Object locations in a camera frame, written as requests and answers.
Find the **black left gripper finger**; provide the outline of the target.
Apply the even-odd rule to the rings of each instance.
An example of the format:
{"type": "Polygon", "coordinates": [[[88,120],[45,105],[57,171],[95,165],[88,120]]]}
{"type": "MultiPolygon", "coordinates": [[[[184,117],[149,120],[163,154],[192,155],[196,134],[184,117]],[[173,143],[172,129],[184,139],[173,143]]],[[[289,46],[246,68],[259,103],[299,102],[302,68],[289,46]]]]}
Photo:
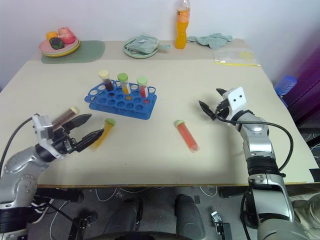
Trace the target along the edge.
{"type": "Polygon", "coordinates": [[[64,124],[64,130],[66,132],[70,132],[73,129],[82,126],[91,118],[91,116],[92,116],[91,113],[86,113],[86,114],[81,114],[79,116],[74,117],[73,119],[69,120],[64,124]]]}
{"type": "Polygon", "coordinates": [[[76,152],[81,152],[96,142],[103,134],[104,129],[95,130],[84,136],[79,142],[74,145],[76,152]]]}

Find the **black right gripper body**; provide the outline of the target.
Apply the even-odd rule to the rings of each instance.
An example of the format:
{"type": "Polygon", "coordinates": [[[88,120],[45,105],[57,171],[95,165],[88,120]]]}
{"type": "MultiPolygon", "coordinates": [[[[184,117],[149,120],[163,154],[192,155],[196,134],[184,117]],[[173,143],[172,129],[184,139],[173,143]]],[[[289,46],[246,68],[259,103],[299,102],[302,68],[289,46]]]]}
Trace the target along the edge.
{"type": "Polygon", "coordinates": [[[226,119],[230,113],[229,106],[230,104],[228,99],[224,99],[223,101],[221,101],[215,109],[215,118],[226,119]]]}

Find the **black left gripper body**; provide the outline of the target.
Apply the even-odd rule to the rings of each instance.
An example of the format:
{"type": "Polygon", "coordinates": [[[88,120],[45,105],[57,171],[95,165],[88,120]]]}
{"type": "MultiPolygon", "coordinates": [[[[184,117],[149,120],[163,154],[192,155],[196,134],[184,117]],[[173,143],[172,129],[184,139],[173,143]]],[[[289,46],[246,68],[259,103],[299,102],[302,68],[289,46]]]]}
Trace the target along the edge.
{"type": "Polygon", "coordinates": [[[76,139],[69,135],[74,128],[76,127],[73,124],[63,124],[54,131],[52,145],[61,155],[71,154],[74,151],[80,152],[76,139]]]}

